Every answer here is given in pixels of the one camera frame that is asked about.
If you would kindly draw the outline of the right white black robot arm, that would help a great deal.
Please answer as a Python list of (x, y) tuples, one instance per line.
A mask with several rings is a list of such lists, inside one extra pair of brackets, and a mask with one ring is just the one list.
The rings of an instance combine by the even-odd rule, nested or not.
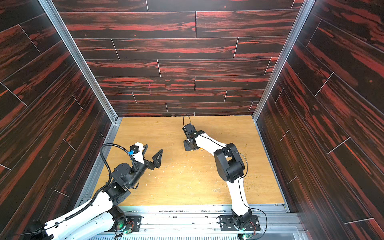
[(214, 140), (204, 131), (197, 131), (192, 124), (183, 126), (183, 131), (187, 137), (184, 141), (186, 151), (204, 149), (214, 156), (218, 174), (229, 188), (233, 223), (239, 230), (246, 228), (253, 214), (244, 189), (246, 166), (237, 147), (233, 143), (224, 144)]

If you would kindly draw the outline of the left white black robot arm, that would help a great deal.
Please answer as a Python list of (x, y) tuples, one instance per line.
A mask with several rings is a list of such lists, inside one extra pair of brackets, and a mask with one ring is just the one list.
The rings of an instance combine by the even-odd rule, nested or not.
[(151, 161), (145, 159), (148, 145), (136, 143), (127, 150), (124, 147), (107, 143), (102, 148), (116, 147), (123, 150), (131, 164), (119, 164), (112, 170), (103, 152), (100, 157), (108, 171), (108, 181), (94, 196), (72, 211), (46, 223), (37, 221), (24, 236), (29, 240), (87, 240), (102, 232), (113, 230), (125, 232), (133, 229), (124, 211), (119, 207), (132, 189), (139, 186), (139, 180), (146, 170), (161, 166), (163, 150), (159, 150)]

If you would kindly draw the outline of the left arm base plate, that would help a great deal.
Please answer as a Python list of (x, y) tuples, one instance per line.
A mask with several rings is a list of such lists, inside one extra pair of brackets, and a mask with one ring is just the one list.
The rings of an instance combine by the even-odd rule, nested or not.
[(107, 230), (107, 232), (126, 234), (138, 232), (142, 224), (142, 218), (143, 217), (139, 215), (120, 217), (115, 220), (112, 228)]

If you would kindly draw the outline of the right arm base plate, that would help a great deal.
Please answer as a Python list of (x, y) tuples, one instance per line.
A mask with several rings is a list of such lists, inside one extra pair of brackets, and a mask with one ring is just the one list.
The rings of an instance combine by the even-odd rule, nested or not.
[(237, 228), (233, 222), (232, 215), (220, 215), (216, 218), (216, 223), (220, 225), (222, 232), (230, 231), (260, 231), (260, 223), (257, 216), (252, 216), (250, 222), (245, 224), (241, 228)]

